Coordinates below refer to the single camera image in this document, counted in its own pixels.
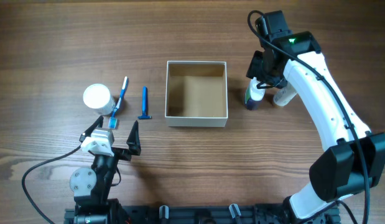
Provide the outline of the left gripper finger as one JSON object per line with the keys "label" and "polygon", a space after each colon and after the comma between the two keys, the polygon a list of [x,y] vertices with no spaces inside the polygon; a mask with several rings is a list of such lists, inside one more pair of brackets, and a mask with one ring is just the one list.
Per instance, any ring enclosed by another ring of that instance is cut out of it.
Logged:
{"label": "left gripper finger", "polygon": [[128,150],[132,155],[139,156],[141,154],[141,142],[139,139],[139,123],[135,120],[131,132],[129,133],[128,140],[126,141]]}
{"label": "left gripper finger", "polygon": [[97,120],[80,135],[79,141],[83,142],[86,139],[86,137],[90,137],[95,128],[102,128],[103,120],[104,120],[103,116],[102,115],[99,116]]}

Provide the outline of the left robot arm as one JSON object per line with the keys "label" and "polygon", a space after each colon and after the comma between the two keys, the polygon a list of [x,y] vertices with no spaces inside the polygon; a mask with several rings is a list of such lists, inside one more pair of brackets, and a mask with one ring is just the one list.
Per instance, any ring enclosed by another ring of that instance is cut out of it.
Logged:
{"label": "left robot arm", "polygon": [[109,199],[114,175],[119,173],[118,162],[130,161],[141,154],[139,123],[134,122],[126,144],[127,148],[114,147],[111,129],[103,127],[103,117],[80,136],[80,148],[94,156],[90,167],[77,169],[70,177],[75,208],[66,210],[65,223],[131,223],[131,217],[119,200]]}

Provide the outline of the white round jar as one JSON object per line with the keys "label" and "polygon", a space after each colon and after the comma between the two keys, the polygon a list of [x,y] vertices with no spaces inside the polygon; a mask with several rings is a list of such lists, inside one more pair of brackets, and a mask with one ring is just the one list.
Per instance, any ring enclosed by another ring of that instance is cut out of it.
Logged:
{"label": "white round jar", "polygon": [[99,115],[109,115],[115,107],[114,97],[107,86],[95,83],[83,93],[84,104]]}

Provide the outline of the dark blue pump bottle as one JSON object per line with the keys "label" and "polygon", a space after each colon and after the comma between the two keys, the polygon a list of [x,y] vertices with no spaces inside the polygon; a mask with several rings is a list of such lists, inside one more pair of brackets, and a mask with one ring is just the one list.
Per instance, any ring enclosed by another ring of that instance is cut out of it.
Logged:
{"label": "dark blue pump bottle", "polygon": [[256,110],[259,107],[266,91],[266,84],[257,80],[256,77],[251,79],[244,94],[244,104],[248,110]]}

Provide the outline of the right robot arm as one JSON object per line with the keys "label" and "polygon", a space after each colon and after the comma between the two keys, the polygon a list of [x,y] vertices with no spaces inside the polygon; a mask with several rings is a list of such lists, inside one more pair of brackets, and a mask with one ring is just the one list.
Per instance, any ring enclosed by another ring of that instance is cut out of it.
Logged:
{"label": "right robot arm", "polygon": [[385,134],[374,134],[356,115],[332,78],[311,32],[293,33],[282,11],[259,12],[248,26],[259,39],[247,71],[244,104],[255,110],[265,91],[277,88],[273,104],[299,96],[322,143],[323,154],[309,169],[309,183],[277,210],[283,223],[305,223],[329,215],[345,198],[364,193],[363,222],[369,220],[370,190],[385,166]]}

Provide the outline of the white squeeze tube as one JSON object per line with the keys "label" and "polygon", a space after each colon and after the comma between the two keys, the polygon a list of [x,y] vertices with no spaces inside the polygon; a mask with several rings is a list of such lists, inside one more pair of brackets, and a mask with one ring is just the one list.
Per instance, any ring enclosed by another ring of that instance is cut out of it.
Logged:
{"label": "white squeeze tube", "polygon": [[284,107],[287,105],[295,96],[297,92],[295,88],[288,83],[284,88],[279,90],[273,97],[272,104],[276,107]]}

